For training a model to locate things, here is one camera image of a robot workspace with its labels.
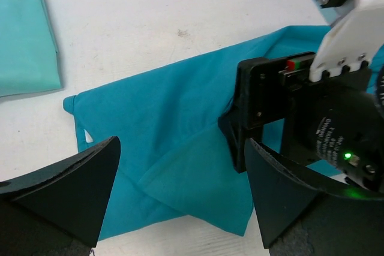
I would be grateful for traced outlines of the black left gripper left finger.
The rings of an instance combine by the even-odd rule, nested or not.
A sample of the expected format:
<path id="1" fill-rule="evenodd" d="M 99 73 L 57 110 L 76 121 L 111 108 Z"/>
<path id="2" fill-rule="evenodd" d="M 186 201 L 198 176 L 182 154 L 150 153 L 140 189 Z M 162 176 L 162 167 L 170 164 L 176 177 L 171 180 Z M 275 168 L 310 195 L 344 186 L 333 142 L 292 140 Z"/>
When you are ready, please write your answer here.
<path id="1" fill-rule="evenodd" d="M 121 154 L 111 137 L 1 182 L 1 255 L 90 255 Z"/>

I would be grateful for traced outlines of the teal t-shirt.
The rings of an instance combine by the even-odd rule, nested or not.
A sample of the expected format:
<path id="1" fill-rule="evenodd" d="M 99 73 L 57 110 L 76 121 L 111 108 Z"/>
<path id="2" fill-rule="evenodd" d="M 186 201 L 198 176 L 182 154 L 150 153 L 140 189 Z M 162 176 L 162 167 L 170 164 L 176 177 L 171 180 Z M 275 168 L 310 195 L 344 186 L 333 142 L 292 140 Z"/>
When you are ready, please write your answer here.
<path id="1" fill-rule="evenodd" d="M 100 240 L 193 216 L 243 236 L 254 205 L 247 176 L 233 169 L 218 118 L 240 61 L 315 52 L 326 26 L 287 26 L 66 97 L 77 146 L 116 136 L 119 167 Z"/>

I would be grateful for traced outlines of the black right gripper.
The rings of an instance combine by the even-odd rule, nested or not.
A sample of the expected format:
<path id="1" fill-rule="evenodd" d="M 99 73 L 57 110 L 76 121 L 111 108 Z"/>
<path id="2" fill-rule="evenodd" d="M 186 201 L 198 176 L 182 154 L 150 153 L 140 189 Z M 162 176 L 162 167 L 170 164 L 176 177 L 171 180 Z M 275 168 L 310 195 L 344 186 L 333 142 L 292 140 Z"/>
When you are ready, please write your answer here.
<path id="1" fill-rule="evenodd" d="M 313 52 L 254 58 L 238 64 L 234 100 L 218 118 L 233 168 L 246 171 L 246 139 L 262 139 L 266 124 L 283 121 L 280 153 L 303 164 L 324 159 L 354 185 L 383 192 L 382 89 L 367 92 L 367 63 L 339 76 L 309 78 Z"/>

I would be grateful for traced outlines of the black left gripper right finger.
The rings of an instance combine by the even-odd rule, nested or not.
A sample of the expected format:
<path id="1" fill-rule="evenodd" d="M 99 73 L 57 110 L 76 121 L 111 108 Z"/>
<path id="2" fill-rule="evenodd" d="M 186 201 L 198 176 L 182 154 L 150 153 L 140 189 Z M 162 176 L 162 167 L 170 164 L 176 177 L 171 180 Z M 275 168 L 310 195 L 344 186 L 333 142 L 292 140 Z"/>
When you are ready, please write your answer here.
<path id="1" fill-rule="evenodd" d="M 245 164 L 270 255 L 383 255 L 383 195 L 291 161 L 252 138 Z"/>

